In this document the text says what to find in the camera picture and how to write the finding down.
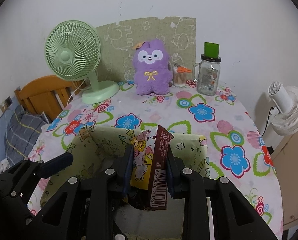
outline green desk fan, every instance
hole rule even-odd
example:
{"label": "green desk fan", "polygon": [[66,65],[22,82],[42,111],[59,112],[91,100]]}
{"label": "green desk fan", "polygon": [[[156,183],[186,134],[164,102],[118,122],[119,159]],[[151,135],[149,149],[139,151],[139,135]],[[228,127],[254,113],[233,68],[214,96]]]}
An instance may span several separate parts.
{"label": "green desk fan", "polygon": [[84,80],[90,85],[82,92],[85,104],[104,101],[119,91],[114,81],[98,82],[96,68],[101,57],[101,45],[94,28],[81,21],[66,21],[57,25],[45,44],[47,65],[56,76],[67,81]]}

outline white desk fan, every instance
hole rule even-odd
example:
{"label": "white desk fan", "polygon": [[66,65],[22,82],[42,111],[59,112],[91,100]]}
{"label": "white desk fan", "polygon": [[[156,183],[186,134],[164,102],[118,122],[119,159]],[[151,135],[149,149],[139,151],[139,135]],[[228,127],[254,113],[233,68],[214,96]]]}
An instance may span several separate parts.
{"label": "white desk fan", "polygon": [[98,82],[96,68],[101,56],[101,45],[94,28],[81,21],[58,24],[45,44],[45,58],[49,68],[67,81],[90,80],[81,100],[95,104],[114,96],[119,85],[114,81]]}
{"label": "white desk fan", "polygon": [[270,116],[273,130],[281,136],[296,133],[298,131],[298,88],[283,87],[279,81],[274,81],[269,86],[268,93],[276,105]]}

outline jar label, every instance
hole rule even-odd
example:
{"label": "jar label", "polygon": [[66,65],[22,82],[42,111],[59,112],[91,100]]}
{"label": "jar label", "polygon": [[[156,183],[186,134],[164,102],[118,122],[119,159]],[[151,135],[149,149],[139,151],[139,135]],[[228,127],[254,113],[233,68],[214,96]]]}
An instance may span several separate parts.
{"label": "jar label", "polygon": [[201,83],[207,86],[208,91],[214,90],[214,85],[218,76],[218,71],[216,69],[206,69],[206,74],[202,75]]}

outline green lid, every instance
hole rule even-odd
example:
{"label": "green lid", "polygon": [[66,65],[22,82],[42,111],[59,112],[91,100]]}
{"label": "green lid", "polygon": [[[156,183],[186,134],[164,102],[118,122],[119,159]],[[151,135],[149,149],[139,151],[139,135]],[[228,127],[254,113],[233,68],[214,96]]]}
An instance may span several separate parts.
{"label": "green lid", "polygon": [[219,57],[219,44],[205,42],[204,43],[204,55],[206,57],[217,58]]}

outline white wall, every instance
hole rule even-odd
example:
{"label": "white wall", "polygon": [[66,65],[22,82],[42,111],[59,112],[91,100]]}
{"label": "white wall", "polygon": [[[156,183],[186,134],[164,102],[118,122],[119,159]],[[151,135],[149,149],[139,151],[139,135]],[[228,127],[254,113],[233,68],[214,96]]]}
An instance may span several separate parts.
{"label": "white wall", "polygon": [[[268,85],[298,86],[298,11],[290,0],[6,0],[0,8],[0,103],[17,86],[50,74],[44,42],[61,21],[100,26],[154,16],[196,18],[197,61],[205,41],[220,44],[220,79],[234,87],[261,132]],[[271,140],[279,138],[270,135],[268,145]]]}

